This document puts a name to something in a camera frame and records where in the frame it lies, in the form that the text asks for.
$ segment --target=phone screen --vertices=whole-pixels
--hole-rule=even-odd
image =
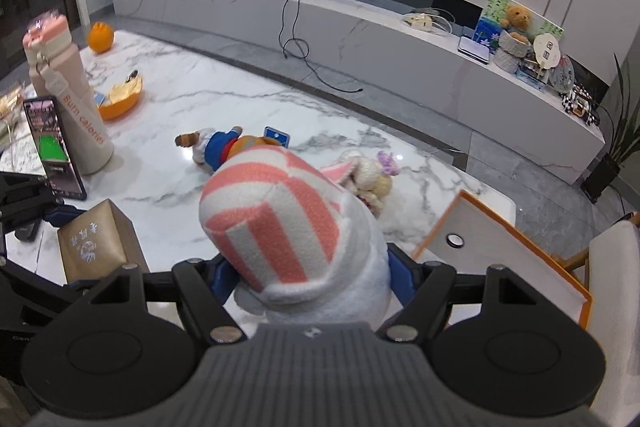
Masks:
[[[25,100],[23,105],[51,188],[66,198],[86,199],[84,185],[66,148],[55,101],[36,98]]]

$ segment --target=smartphone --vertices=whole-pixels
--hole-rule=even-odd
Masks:
[[[55,97],[30,98],[22,106],[53,191],[63,198],[85,200],[86,190],[66,146],[65,130]]]
[[[264,128],[264,137],[276,139],[282,144],[285,149],[289,148],[289,140],[291,139],[291,137],[282,131],[274,129],[273,127]]]

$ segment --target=blue card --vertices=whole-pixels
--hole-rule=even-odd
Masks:
[[[289,148],[289,140],[291,139],[291,137],[288,134],[283,133],[282,131],[274,129],[273,127],[264,128],[264,137],[278,140],[280,143],[282,143],[282,146],[285,149]]]
[[[94,102],[95,105],[97,105],[98,107],[100,107],[104,101],[106,100],[106,96],[104,96],[101,92],[94,92]]]

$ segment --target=stuffed bunny toy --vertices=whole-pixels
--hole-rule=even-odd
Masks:
[[[378,222],[284,147],[228,159],[204,186],[200,223],[242,276],[225,308],[247,335],[265,321],[382,323],[391,289]]]
[[[373,159],[358,150],[345,151],[338,158],[338,163],[320,171],[367,205],[376,218],[384,208],[382,198],[391,192],[391,176],[400,173],[391,154],[380,151]]]

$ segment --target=yellow bowl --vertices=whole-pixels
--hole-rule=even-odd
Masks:
[[[141,93],[139,92],[135,92],[124,100],[120,100],[119,102],[110,103],[109,105],[101,105],[100,107],[98,107],[100,116],[103,120],[113,120],[114,118],[122,116],[126,112],[129,112],[131,109],[133,109],[133,106],[138,103],[140,94]]]

